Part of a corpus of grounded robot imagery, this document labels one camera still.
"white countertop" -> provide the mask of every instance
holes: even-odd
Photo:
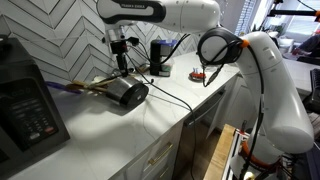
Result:
[[[204,103],[239,71],[225,65],[217,79],[204,88],[202,83],[188,79],[193,68],[201,69],[195,52],[173,58],[173,63],[170,78],[147,78],[154,78],[155,85],[192,108]],[[10,179],[110,178],[189,113],[181,102],[149,88],[146,100],[130,112],[103,96],[55,91],[53,98],[71,139],[60,150]]]

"cabinet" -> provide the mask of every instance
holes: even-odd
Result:
[[[241,128],[244,120],[247,120],[246,128],[254,126],[258,111],[241,75],[236,77],[234,85],[227,92],[220,109],[224,110],[219,112],[220,121],[217,126],[219,129],[223,129],[225,124]]]
[[[183,122],[177,123],[138,155],[112,180],[171,179]]]

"herringbone tile backsplash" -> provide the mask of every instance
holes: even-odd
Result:
[[[182,36],[144,22],[127,27],[126,32],[128,37],[138,37],[148,51],[154,39]],[[104,24],[95,0],[0,0],[0,34],[20,40],[45,80],[88,82],[117,68],[108,47],[101,43]],[[175,55],[195,51],[198,40],[190,36]],[[145,62],[135,51],[129,55],[138,63]]]

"control panel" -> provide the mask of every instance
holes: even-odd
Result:
[[[41,96],[32,79],[0,84],[0,125],[22,151],[58,132]]]

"cable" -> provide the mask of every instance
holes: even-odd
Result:
[[[304,5],[305,7],[309,8],[309,9],[311,9],[311,10],[313,10],[313,11],[317,11],[317,10],[313,9],[312,7],[306,5],[305,3],[301,2],[300,0],[297,0],[297,1],[298,1],[299,3],[301,3],[302,5]]]
[[[258,72],[259,72],[259,76],[260,76],[260,85],[261,85],[261,99],[260,99],[260,105],[259,105],[259,115],[258,115],[258,121],[257,121],[257,126],[256,126],[256,131],[255,131],[255,134],[253,136],[253,140],[252,140],[252,144],[251,144],[251,149],[250,149],[250,152],[249,152],[249,155],[242,167],[242,170],[241,170],[241,174],[240,174],[240,180],[243,180],[244,178],[244,175],[246,174],[248,168],[249,168],[249,165],[250,165],[250,159],[252,157],[252,153],[253,153],[253,150],[254,150],[254,147],[255,147],[255,144],[256,144],[256,141],[257,141],[257,137],[258,137],[258,132],[259,132],[259,129],[260,129],[260,126],[262,124],[262,121],[263,121],[263,116],[264,116],[264,113],[262,112],[262,104],[264,103],[263,102],[263,99],[264,99],[264,81],[263,81],[263,77],[262,77],[262,71],[261,71],[261,68],[260,68],[260,65],[259,65],[259,62],[258,62],[258,58],[256,56],[256,54],[254,53],[252,47],[249,45],[248,46],[248,49],[250,51],[250,53],[252,54],[253,56],[253,59],[257,65],[257,68],[258,68]]]
[[[125,53],[125,54],[126,54],[127,57],[129,58],[129,60],[132,61],[131,57],[130,57],[127,53]],[[185,104],[185,105],[188,107],[188,109],[190,110],[190,112],[191,112],[191,114],[192,114],[193,130],[194,130],[194,133],[193,133],[193,134],[194,134],[194,147],[193,147],[193,155],[192,155],[192,163],[191,163],[191,171],[190,171],[190,173],[191,173],[192,179],[194,180],[195,178],[194,178],[194,175],[193,175],[193,166],[194,166],[194,159],[195,159],[195,153],[196,153],[197,136],[196,136],[196,117],[195,117],[195,115],[194,115],[194,113],[193,113],[192,108],[190,107],[190,105],[189,105],[188,103],[186,103],[186,102],[183,101],[182,99],[180,99],[180,98],[178,98],[178,97],[176,97],[176,96],[174,96],[174,95],[172,95],[172,94],[170,94],[170,93],[162,90],[162,89],[159,88],[158,86],[156,86],[156,85],[154,85],[153,83],[151,83],[141,72],[139,72],[139,71],[137,71],[137,72],[138,72],[138,73],[143,77],[143,79],[144,79],[145,81],[147,81],[151,86],[153,86],[154,88],[158,89],[159,91],[165,93],[166,95],[168,95],[168,96],[170,96],[170,97],[172,97],[172,98],[174,98],[174,99],[177,99],[178,101],[182,102],[182,103]]]
[[[316,142],[313,142],[313,144],[318,148],[318,150],[320,151],[320,148],[318,146],[318,144]]]
[[[137,63],[138,64],[138,66],[139,67],[141,67],[141,64],[138,62],[138,61],[136,61],[135,59],[132,59],[135,63]]]
[[[176,46],[173,48],[173,50],[170,52],[170,54],[166,57],[165,60],[163,60],[162,62],[153,62],[151,59],[149,60],[150,63],[154,64],[154,65],[162,65],[164,63],[166,63],[170,58],[171,56],[173,55],[173,53],[177,50],[177,48],[179,47],[179,45],[182,43],[183,40],[185,40],[188,36],[190,36],[190,34],[184,34],[180,40],[178,41],[178,43],[176,44]]]
[[[279,164],[280,168],[284,173],[286,173],[290,179],[299,180],[296,176],[294,176],[287,168],[285,168],[281,163]]]
[[[255,179],[256,180],[265,179],[266,177],[268,177],[269,173],[271,173],[275,168],[279,166],[279,163],[280,163],[280,158],[269,169],[266,169],[265,171],[261,172]]]
[[[213,62],[215,61],[219,56],[220,54],[226,49],[226,48],[229,48],[230,46],[232,45],[239,45],[241,44],[242,41],[239,41],[239,40],[234,40],[234,41],[231,41],[229,44],[226,44],[215,56],[214,58],[212,58],[212,60],[210,62]],[[240,55],[242,53],[242,48],[240,49],[240,51],[238,52],[237,56],[232,60],[232,61],[236,61]],[[205,84],[205,79],[203,78],[202,79],[202,84],[204,87],[207,87],[219,74],[219,72],[221,71],[221,69],[223,68],[224,64],[225,64],[225,61],[221,64],[221,66],[211,75],[211,77],[209,78],[209,81],[207,82],[207,84]],[[203,74],[204,74],[204,71],[205,71],[205,66],[203,65],[203,68],[202,68],[202,71],[203,71]]]
[[[150,60],[149,57],[147,57],[146,55],[144,55],[141,51],[139,51],[137,48],[135,48],[134,46],[129,46],[130,48],[132,48],[136,53],[138,53],[140,56],[142,56],[143,58],[147,59],[148,61]]]
[[[148,52],[147,52],[147,50],[146,50],[146,47],[145,47],[141,42],[139,42],[139,44],[143,47],[144,52],[146,53],[148,59],[150,59],[150,57],[149,57],[149,55],[148,55]]]

